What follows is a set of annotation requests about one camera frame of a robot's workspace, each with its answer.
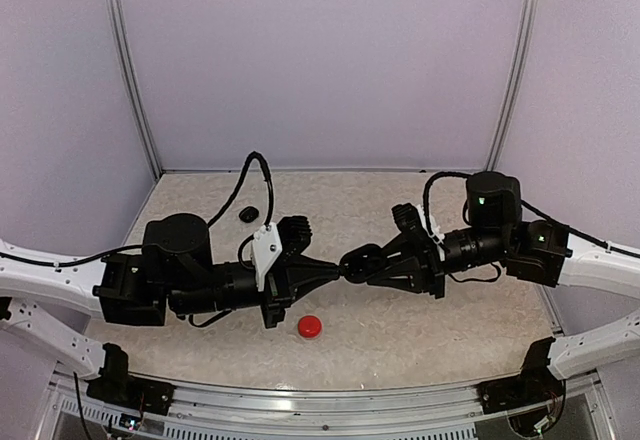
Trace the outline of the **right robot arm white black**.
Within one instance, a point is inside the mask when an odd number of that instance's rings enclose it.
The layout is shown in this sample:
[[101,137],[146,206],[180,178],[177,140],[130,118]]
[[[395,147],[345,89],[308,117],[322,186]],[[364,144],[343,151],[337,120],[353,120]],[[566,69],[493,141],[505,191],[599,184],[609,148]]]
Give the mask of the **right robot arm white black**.
[[497,274],[545,287],[575,286],[639,296],[639,253],[599,240],[546,214],[527,222],[517,178],[499,172],[460,173],[467,226],[443,233],[430,213],[430,191],[448,172],[426,182],[420,206],[393,207],[398,235],[383,247],[367,244],[341,260],[352,283],[445,294],[445,281],[490,265]]

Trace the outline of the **glossy black earbud case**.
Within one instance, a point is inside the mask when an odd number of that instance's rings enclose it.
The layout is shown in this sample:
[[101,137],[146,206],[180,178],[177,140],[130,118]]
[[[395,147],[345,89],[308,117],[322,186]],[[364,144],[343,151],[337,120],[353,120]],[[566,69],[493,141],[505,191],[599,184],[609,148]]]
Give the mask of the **glossy black earbud case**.
[[255,222],[260,216],[260,211],[255,206],[246,206],[238,214],[238,218],[245,224]]

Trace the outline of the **small black charging case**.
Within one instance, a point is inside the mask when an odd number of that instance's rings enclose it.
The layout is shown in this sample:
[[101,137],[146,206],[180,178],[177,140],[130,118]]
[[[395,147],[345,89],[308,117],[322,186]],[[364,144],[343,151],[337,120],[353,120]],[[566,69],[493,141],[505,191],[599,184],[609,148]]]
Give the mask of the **small black charging case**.
[[339,263],[341,275],[353,284],[365,283],[383,265],[382,249],[372,243],[346,253]]

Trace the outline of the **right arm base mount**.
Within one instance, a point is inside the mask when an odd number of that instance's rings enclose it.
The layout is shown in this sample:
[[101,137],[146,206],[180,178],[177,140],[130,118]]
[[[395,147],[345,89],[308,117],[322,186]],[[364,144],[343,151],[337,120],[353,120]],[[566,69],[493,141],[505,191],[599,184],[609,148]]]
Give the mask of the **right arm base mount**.
[[484,415],[506,413],[511,430],[523,439],[542,439],[564,413],[566,381],[549,370],[555,338],[533,342],[519,373],[483,381],[476,387]]

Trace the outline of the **red round charging case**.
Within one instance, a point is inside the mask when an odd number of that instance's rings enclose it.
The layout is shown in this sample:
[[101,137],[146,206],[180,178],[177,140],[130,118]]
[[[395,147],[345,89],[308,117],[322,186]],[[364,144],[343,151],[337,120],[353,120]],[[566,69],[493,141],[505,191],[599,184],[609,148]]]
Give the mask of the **red round charging case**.
[[305,339],[317,338],[323,331],[322,321],[314,315],[305,315],[297,323],[298,334]]

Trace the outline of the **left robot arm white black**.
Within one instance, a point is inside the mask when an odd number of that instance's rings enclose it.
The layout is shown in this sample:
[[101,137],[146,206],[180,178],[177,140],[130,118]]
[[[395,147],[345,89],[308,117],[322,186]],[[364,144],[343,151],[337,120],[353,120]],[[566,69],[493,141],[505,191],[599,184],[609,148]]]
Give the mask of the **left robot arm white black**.
[[[248,259],[216,263],[211,229],[232,206],[250,166],[258,163],[267,189],[260,227],[239,246]],[[337,280],[339,267],[305,256],[311,229],[304,216],[273,220],[275,192],[266,158],[250,153],[234,189],[210,219],[176,213],[149,222],[139,245],[87,257],[64,257],[1,244],[1,327],[45,351],[82,379],[99,381],[121,405],[140,394],[121,347],[87,338],[53,318],[42,303],[59,302],[109,324],[162,327],[172,312],[207,328],[235,311],[257,308],[273,328],[311,291]]]

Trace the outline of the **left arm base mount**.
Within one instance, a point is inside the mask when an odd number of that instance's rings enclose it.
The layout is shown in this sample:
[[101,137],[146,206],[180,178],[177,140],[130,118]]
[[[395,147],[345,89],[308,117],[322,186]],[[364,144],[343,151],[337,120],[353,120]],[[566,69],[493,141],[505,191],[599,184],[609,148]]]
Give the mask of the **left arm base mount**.
[[168,382],[129,373],[129,356],[118,345],[106,343],[98,377],[87,382],[87,395],[108,404],[166,416],[176,387]]

